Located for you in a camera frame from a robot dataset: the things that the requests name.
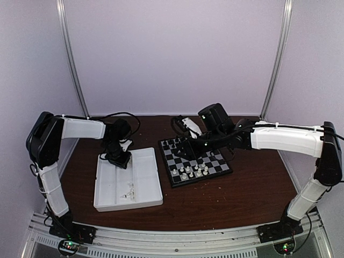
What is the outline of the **white plastic compartment tray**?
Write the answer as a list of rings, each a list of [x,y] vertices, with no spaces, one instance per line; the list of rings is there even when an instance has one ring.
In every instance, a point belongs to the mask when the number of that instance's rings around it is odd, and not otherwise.
[[[131,154],[126,169],[104,160],[104,154],[98,156],[93,201],[98,212],[163,204],[155,149],[136,149]]]

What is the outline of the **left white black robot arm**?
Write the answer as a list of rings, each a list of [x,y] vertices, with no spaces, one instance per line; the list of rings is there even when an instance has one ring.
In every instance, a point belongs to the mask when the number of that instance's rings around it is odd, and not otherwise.
[[[30,169],[37,177],[44,196],[52,228],[66,239],[77,234],[72,212],[65,199],[59,176],[61,143],[64,139],[101,140],[103,152],[100,159],[119,168],[127,168],[131,158],[128,146],[136,131],[129,122],[118,118],[107,122],[105,118],[82,118],[42,112],[26,139],[26,149],[31,159]]]

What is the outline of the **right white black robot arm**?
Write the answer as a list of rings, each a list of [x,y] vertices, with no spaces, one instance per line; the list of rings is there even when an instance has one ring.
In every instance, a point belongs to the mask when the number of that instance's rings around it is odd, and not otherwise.
[[[198,113],[206,131],[190,118],[177,116],[171,127],[184,137],[175,154],[195,160],[202,154],[223,147],[244,150],[276,150],[281,154],[308,156],[314,169],[305,185],[289,201],[275,224],[279,237],[287,237],[299,226],[301,219],[316,206],[322,196],[342,181],[342,151],[335,127],[331,122],[320,126],[297,126],[269,123],[264,120],[240,119],[236,123],[219,103]]]

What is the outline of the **black grey chess board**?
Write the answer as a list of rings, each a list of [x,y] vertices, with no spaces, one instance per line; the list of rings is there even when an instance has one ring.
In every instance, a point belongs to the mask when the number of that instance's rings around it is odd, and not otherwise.
[[[177,137],[158,141],[171,187],[181,187],[233,172],[219,150],[207,152],[191,161],[176,156],[175,149],[184,140],[183,137]]]

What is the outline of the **front aluminium rail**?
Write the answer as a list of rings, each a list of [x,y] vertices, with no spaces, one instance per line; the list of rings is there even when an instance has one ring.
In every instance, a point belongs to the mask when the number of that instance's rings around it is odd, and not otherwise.
[[[280,255],[277,241],[263,243],[258,226],[206,231],[138,231],[93,226],[92,244],[80,245],[71,257],[333,257],[325,228],[317,212],[310,213],[312,231],[304,245],[291,255]],[[19,257],[64,257],[61,238],[49,234],[51,219],[34,213],[24,250]]]

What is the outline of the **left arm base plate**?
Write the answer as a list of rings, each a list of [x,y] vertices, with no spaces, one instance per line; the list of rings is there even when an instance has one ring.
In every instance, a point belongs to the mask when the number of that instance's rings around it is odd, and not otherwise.
[[[96,235],[96,228],[92,226],[73,224],[72,232],[68,233],[60,227],[53,225],[49,229],[49,234],[59,238],[72,240],[73,242],[92,244]]]

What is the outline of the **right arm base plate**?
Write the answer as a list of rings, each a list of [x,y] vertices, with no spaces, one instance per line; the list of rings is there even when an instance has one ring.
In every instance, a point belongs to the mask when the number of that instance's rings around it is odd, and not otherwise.
[[[277,222],[259,226],[257,233],[260,243],[265,243],[301,234],[303,233],[303,228],[300,224],[292,225],[291,223]]]

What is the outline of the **left aluminium frame post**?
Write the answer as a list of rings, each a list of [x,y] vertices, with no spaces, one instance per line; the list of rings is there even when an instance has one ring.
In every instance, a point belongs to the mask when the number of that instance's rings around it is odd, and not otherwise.
[[[59,21],[60,21],[60,27],[61,27],[61,31],[62,31],[64,46],[66,49],[68,66],[69,66],[72,82],[73,82],[73,85],[74,85],[74,88],[76,91],[77,99],[78,99],[78,102],[81,106],[83,115],[86,118],[89,118],[90,114],[89,114],[89,111],[88,111],[88,108],[87,108],[87,105],[85,102],[84,94],[82,92],[80,79],[78,77],[76,63],[75,63],[72,45],[71,45],[71,41],[70,41],[68,21],[67,21],[67,15],[66,15],[64,0],[57,0],[56,1],[56,7],[57,7],[58,17],[59,17]]]

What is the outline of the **aluminium frame post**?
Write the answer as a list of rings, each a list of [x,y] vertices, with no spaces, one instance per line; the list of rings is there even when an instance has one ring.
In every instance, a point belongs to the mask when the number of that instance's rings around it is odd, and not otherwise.
[[[284,11],[283,11],[283,16],[282,16],[281,29],[279,33],[279,40],[277,44],[275,60],[274,60],[273,69],[272,69],[270,80],[269,80],[268,90],[267,90],[263,107],[260,113],[260,118],[263,120],[265,120],[267,117],[269,106],[272,101],[274,90],[275,90],[278,76],[280,73],[283,55],[285,52],[286,43],[288,40],[289,31],[290,31],[290,25],[291,25],[291,19],[292,19],[292,7],[293,7],[292,0],[284,1]]]
[[[71,41],[70,41],[68,21],[67,21],[67,15],[66,15],[64,0],[57,0],[56,1],[56,7],[57,7],[58,17],[59,17],[59,21],[60,21],[60,27],[61,27],[61,31],[62,31],[64,46],[66,49],[68,66],[69,66],[72,82],[73,82],[73,85],[74,85],[74,88],[76,91],[77,99],[78,99],[78,102],[81,106],[83,115],[86,118],[89,118],[90,114],[89,114],[89,111],[88,111],[88,108],[87,108],[87,105],[85,102],[84,94],[82,92],[80,79],[78,77],[76,63],[75,63],[72,45],[71,45]]]

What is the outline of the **right aluminium frame post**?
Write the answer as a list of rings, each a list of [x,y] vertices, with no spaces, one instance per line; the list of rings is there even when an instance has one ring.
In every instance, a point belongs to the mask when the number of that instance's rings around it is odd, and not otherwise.
[[[269,106],[272,101],[274,90],[275,90],[278,76],[280,73],[283,55],[285,52],[286,43],[288,40],[289,31],[290,31],[290,25],[291,25],[291,19],[292,19],[292,7],[293,7],[292,0],[284,1],[284,11],[283,11],[283,16],[282,16],[281,29],[279,33],[279,40],[277,44],[275,60],[274,60],[273,69],[272,69],[270,80],[269,80],[268,90],[267,90],[263,107],[260,113],[260,118],[263,120],[265,120],[267,117]]]

